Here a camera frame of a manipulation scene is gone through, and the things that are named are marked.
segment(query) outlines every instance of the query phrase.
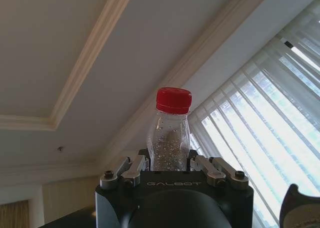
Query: metal bracket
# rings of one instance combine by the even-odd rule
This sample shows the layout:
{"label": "metal bracket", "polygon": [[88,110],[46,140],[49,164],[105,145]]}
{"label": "metal bracket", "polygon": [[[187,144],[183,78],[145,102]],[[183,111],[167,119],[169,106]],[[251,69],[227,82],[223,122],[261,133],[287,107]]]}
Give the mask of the metal bracket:
{"label": "metal bracket", "polygon": [[206,181],[213,187],[222,187],[226,184],[226,175],[217,170],[207,158],[202,155],[197,155],[194,158],[193,167],[195,170],[202,170],[206,175]]}
{"label": "metal bracket", "polygon": [[130,168],[121,176],[128,188],[136,187],[140,184],[140,172],[149,169],[149,160],[144,155],[136,155]]}
{"label": "metal bracket", "polygon": [[100,187],[101,189],[114,189],[118,185],[118,176],[124,171],[129,169],[130,166],[129,157],[121,157],[117,162],[113,164],[101,177]]}
{"label": "metal bracket", "polygon": [[249,186],[248,178],[243,171],[232,168],[224,159],[220,157],[210,158],[213,165],[221,172],[225,173],[226,179],[234,189],[245,190]]}

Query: sheer curtain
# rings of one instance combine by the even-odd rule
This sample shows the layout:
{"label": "sheer curtain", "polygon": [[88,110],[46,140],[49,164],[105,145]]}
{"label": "sheer curtain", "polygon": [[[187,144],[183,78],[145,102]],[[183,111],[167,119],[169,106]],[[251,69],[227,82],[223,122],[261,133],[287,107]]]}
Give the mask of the sheer curtain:
{"label": "sheer curtain", "polygon": [[278,227],[291,183],[320,196],[320,0],[189,116],[191,147],[243,170],[254,227]]}

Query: plastic bottle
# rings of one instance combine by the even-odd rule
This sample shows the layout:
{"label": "plastic bottle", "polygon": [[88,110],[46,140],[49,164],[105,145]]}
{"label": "plastic bottle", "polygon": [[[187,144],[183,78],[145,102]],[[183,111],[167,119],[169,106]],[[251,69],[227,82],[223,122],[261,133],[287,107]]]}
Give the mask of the plastic bottle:
{"label": "plastic bottle", "polygon": [[190,149],[188,112],[191,92],[160,88],[156,96],[156,116],[147,136],[151,170],[184,171]]}

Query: ceiling molding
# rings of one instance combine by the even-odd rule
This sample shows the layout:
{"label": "ceiling molding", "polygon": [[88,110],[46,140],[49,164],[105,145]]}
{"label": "ceiling molding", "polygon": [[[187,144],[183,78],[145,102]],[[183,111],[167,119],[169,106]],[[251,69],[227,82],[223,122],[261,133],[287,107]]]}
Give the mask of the ceiling molding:
{"label": "ceiling molding", "polygon": [[98,174],[96,162],[2,167],[0,169],[0,187],[19,184],[45,184]]}
{"label": "ceiling molding", "polygon": [[263,0],[230,0],[218,12],[200,37],[176,63],[156,90],[144,101],[129,121],[119,130],[103,150],[98,165],[100,171],[122,150],[130,148],[130,141],[152,119],[159,87],[181,87],[242,24]]}
{"label": "ceiling molding", "polygon": [[54,131],[49,118],[0,115],[0,129]]}
{"label": "ceiling molding", "polygon": [[0,115],[0,129],[56,130],[128,2],[129,0],[107,0],[50,117]]}
{"label": "ceiling molding", "polygon": [[107,0],[50,115],[55,127],[67,112],[128,2],[129,0]]}

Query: red bottle cap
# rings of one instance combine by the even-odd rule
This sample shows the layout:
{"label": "red bottle cap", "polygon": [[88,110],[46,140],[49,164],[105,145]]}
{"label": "red bottle cap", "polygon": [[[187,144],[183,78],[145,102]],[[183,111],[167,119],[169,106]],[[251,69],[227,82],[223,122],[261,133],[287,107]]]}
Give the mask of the red bottle cap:
{"label": "red bottle cap", "polygon": [[170,114],[187,114],[191,105],[191,92],[178,88],[160,88],[156,95],[156,108]]}

